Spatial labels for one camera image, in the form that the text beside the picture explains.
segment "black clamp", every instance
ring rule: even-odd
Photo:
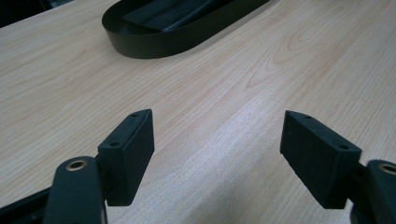
[[[53,184],[0,209],[2,223],[107,223],[108,206],[132,203],[154,152],[151,110],[128,116],[98,155],[63,162]]]
[[[396,164],[359,163],[361,149],[305,114],[287,111],[280,152],[323,208],[354,203],[351,222],[396,223]]]

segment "wooden desk surface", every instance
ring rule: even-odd
[[[195,49],[137,60],[102,27],[115,0],[76,0],[0,29],[0,205],[151,108],[156,151],[110,223],[349,223],[279,153],[284,111],[396,162],[396,1],[273,0]]]

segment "wood grain pattern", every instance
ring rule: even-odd
[[[286,109],[396,162],[396,1],[273,0],[173,57],[119,55],[101,25],[117,1],[76,0],[0,29],[0,205],[96,155],[152,108],[156,151],[110,223],[349,223],[279,154]]]

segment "screw hole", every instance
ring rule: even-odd
[[[349,149],[349,147],[347,147],[346,145],[340,145],[339,146],[341,149],[344,149],[344,150],[348,150]]]
[[[66,170],[77,171],[77,170],[81,170],[86,165],[87,165],[86,161],[72,161],[66,166]]]
[[[396,175],[396,166],[382,163],[382,164],[379,164],[379,168],[382,171],[387,172],[388,174]]]
[[[119,145],[120,145],[119,142],[112,142],[112,143],[110,143],[110,146],[111,146],[111,147],[117,147],[117,146],[119,146]]]

